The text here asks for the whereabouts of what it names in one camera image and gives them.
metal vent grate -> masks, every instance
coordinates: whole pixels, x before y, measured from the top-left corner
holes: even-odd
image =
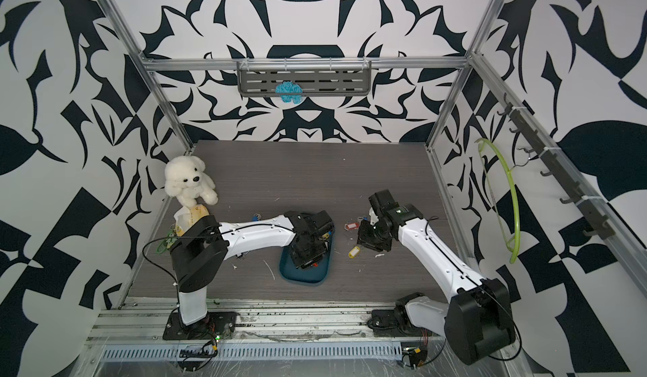
[[[102,361],[174,361],[180,349],[196,345],[108,345]],[[400,342],[221,343],[215,361],[383,359],[402,357]]]
[[[245,97],[280,95],[301,96],[366,96],[371,88],[371,63],[365,62],[356,69],[330,67],[301,67],[292,69],[250,69],[238,65],[238,90]],[[277,93],[276,87],[291,81],[301,93]]]

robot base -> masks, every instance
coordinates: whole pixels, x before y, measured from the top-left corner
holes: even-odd
[[[211,336],[205,332],[207,328],[214,336],[230,336],[236,328],[237,316],[236,312],[209,311],[204,319],[185,325],[180,320],[180,314],[173,312],[166,321],[162,339],[165,341],[210,339]]]
[[[423,330],[402,320],[400,308],[394,310],[373,310],[368,327],[373,330],[376,338],[402,336],[422,336]]]

aluminum frame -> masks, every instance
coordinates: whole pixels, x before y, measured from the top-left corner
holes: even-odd
[[[210,310],[233,310],[238,313],[236,331],[231,339],[221,342],[223,347],[230,346],[232,349],[265,347],[270,350],[286,346],[285,341],[288,341],[288,344],[290,342],[311,343],[311,346],[313,344],[336,347],[379,346],[399,349],[402,341],[417,339],[377,338],[366,326],[372,310],[391,310],[393,305],[392,302],[234,299],[208,302]],[[124,309],[101,311],[70,375],[93,375],[107,350],[113,352],[121,350],[123,355],[124,349],[131,349],[130,353],[135,352],[134,356],[137,357],[141,352],[146,352],[144,356],[149,356],[151,352],[167,349],[170,345],[177,349],[183,345],[203,343],[204,340],[169,342],[161,339],[164,329],[167,328],[169,313],[174,308],[174,299],[129,298],[124,304]],[[444,338],[434,335],[430,336],[430,340],[439,343],[441,340],[444,341]],[[503,349],[500,355],[510,357],[516,349],[515,345],[511,345]],[[168,361],[164,356],[156,355],[156,357],[158,361]],[[362,356],[362,354],[358,356],[358,358],[373,357],[376,356]],[[508,376],[532,375],[523,372],[528,369],[523,356],[514,361],[498,364],[502,374]]]
[[[492,25],[494,25],[494,22],[498,18],[499,13],[501,12],[501,9],[503,9],[504,4],[505,4],[505,0],[489,1],[488,6],[485,9],[485,12],[483,13],[483,18],[481,18],[481,22],[479,23],[479,26],[476,29],[474,38],[470,43],[470,47],[467,49],[465,57],[469,58],[470,55],[474,54],[474,51],[480,51],[481,46],[483,46],[483,44],[487,40],[487,35],[490,33],[490,29],[492,28]],[[456,77],[456,80],[454,81],[454,83],[452,84],[452,87],[450,88],[449,95],[445,99],[445,102],[442,104],[441,114],[438,116],[438,120],[436,120],[436,123],[433,125],[432,131],[429,134],[429,137],[427,138],[426,145],[428,147],[433,146],[433,144],[438,139],[438,136],[441,133],[442,129],[445,127],[445,124],[447,123],[449,116],[452,114],[452,110],[454,110],[454,108],[456,107],[456,100],[458,99],[458,96],[463,91],[463,87],[465,87],[465,83],[467,83],[467,78],[470,76],[471,73],[472,73],[472,66],[469,65],[469,61],[468,61],[468,65],[465,66],[463,69],[461,69],[461,72],[458,74],[458,76]]]
[[[458,219],[456,208],[452,203],[452,197],[449,194],[447,186],[445,186],[447,183],[445,183],[445,180],[442,178],[442,166],[438,161],[438,156],[436,155],[433,148],[429,147],[427,147],[427,156],[429,157],[429,163],[432,165],[433,175],[436,178],[436,182],[439,186],[438,189],[440,190],[442,206],[445,210],[445,214],[447,215],[449,227],[452,230],[452,236],[454,237],[454,242],[456,243],[458,250],[458,257],[468,265],[477,265],[478,268],[476,258],[473,256],[467,246],[467,238],[465,237],[465,233],[463,232],[463,228],[461,227],[461,222]]]
[[[495,98],[506,105],[506,101],[513,106],[522,106],[522,101],[507,84],[496,73],[486,58],[482,55],[472,54],[468,62],[473,66],[476,73],[481,76],[483,83],[490,89]],[[604,239],[604,243],[609,247],[613,255],[625,269],[629,277],[634,281],[638,289],[647,297],[647,250],[638,241],[635,235],[629,230],[624,222],[618,217],[616,212],[606,202],[604,197],[597,193],[596,189],[591,186],[584,175],[576,168],[570,158],[564,154],[562,149],[555,143],[549,133],[543,126],[535,120],[534,116],[528,112],[527,108],[518,109],[521,117],[531,128],[536,130],[536,134],[542,140],[542,143],[552,149],[557,159],[566,169],[569,176],[579,182],[579,188],[583,195],[588,197],[595,207],[608,217],[607,224],[614,230],[615,235]]]
[[[153,226],[151,227],[151,232],[149,234],[148,240],[154,239],[155,235],[157,235],[157,231],[162,223],[162,219],[164,218],[164,215],[166,214],[168,207],[171,205],[171,200],[173,200],[172,197],[166,196],[166,198],[162,202],[162,205],[160,206],[157,216],[155,217],[155,221],[153,222]],[[150,249],[151,249],[151,246],[148,247],[148,249],[146,250],[146,253],[148,253]],[[117,303],[114,305],[114,308],[121,308],[122,305],[124,304],[124,301],[128,297],[128,292],[130,292],[130,288],[133,286],[133,282],[137,277],[139,270],[142,268],[143,262],[144,262],[144,257],[138,252],[137,259],[135,259],[134,261],[133,268],[128,274],[128,278],[122,284],[121,289],[119,289],[119,300],[117,300]]]
[[[210,71],[238,68],[238,63],[246,63],[254,69],[329,68],[358,69],[371,63],[373,69],[390,68],[462,68],[467,65],[465,57],[367,57],[367,58],[177,58],[152,59],[141,55],[142,64],[148,71]]]
[[[150,90],[150,92],[153,94],[153,97],[155,97],[155,99],[157,100],[160,109],[162,109],[164,116],[166,116],[166,119],[169,121],[169,124],[175,132],[175,135],[182,143],[184,149],[186,151],[190,151],[191,148],[193,148],[193,141],[191,141],[191,138],[189,138],[186,130],[184,130],[184,126],[182,125],[180,118],[177,117],[177,113],[175,112],[174,107],[171,105],[171,102],[166,97],[166,94],[162,90],[162,86],[160,86],[159,82],[157,81],[155,73],[148,72],[142,64],[142,59],[139,57],[139,46],[137,45],[137,42],[135,41],[131,30],[125,23],[124,16],[121,14],[119,8],[117,7],[117,2],[115,0],[96,1],[103,11],[103,14],[110,21],[113,29],[115,29],[117,37],[124,44],[128,55],[133,60],[133,64],[137,69],[137,72],[144,80],[144,83],[146,84],[148,90]]]

blue tray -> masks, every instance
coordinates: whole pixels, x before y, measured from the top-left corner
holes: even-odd
[[[296,268],[295,263],[290,256],[289,246],[283,248],[281,261],[279,262],[279,273],[281,276],[292,283],[303,284],[304,286],[317,286],[322,284],[328,276],[328,266],[330,264],[331,254],[333,251],[333,239],[335,234],[328,238],[328,251],[323,254],[323,259],[317,262],[317,267],[310,266],[307,269]]]

teddy bear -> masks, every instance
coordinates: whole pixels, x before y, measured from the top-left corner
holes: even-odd
[[[214,181],[203,171],[205,163],[197,156],[178,156],[166,164],[164,175],[166,194],[190,209],[197,205],[196,198],[202,197],[205,203],[218,203]]]

